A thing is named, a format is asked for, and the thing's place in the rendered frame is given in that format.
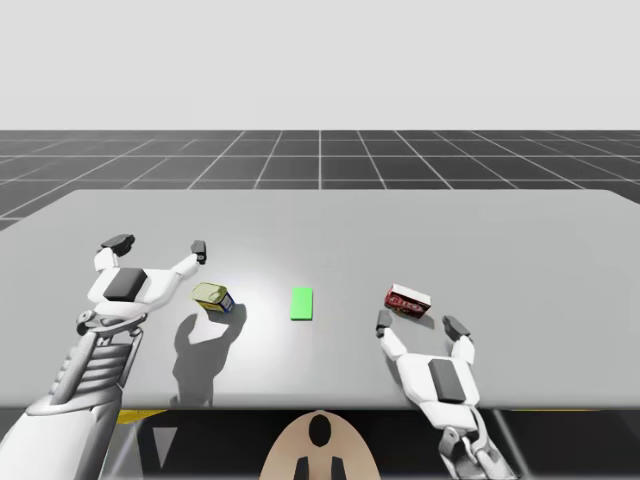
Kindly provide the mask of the green pad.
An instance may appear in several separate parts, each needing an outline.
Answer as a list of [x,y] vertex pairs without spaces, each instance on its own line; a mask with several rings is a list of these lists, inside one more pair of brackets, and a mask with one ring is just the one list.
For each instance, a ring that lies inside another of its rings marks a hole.
[[292,321],[311,321],[313,318],[313,290],[309,287],[294,287],[290,304]]

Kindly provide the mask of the green and blue rectangular can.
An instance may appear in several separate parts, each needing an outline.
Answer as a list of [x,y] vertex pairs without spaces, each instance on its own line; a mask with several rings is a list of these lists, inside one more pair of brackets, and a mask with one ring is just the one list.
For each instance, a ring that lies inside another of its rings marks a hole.
[[235,302],[225,286],[201,282],[194,287],[191,298],[208,311],[229,313]]

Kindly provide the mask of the red and white carton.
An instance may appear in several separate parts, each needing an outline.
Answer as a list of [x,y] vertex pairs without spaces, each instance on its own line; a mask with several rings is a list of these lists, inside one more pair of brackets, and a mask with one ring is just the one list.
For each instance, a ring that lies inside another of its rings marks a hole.
[[432,305],[431,296],[394,283],[387,292],[384,305],[405,316],[421,318]]

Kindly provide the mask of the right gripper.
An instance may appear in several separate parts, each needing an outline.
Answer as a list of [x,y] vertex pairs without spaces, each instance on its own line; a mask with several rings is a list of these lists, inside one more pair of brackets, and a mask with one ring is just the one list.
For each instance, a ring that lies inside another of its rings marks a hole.
[[383,352],[395,361],[405,395],[434,428],[476,428],[473,409],[480,394],[471,371],[474,342],[470,331],[455,317],[444,316],[444,331],[452,341],[450,357],[408,353],[392,330],[393,317],[378,313],[376,337]]

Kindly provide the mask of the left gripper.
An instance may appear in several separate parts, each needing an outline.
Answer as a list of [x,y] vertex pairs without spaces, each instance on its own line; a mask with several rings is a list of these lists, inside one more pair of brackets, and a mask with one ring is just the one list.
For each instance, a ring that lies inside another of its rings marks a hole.
[[191,244],[191,253],[171,270],[119,267],[119,259],[132,248],[133,234],[119,234],[100,245],[94,257],[94,268],[101,272],[87,298],[99,315],[138,317],[169,303],[181,277],[194,276],[207,261],[204,240]]

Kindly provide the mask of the tan robot part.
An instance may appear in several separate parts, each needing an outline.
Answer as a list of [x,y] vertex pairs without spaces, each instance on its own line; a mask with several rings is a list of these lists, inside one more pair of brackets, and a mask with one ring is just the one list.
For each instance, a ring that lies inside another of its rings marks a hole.
[[381,480],[364,438],[344,418],[316,410],[279,434],[259,480]]

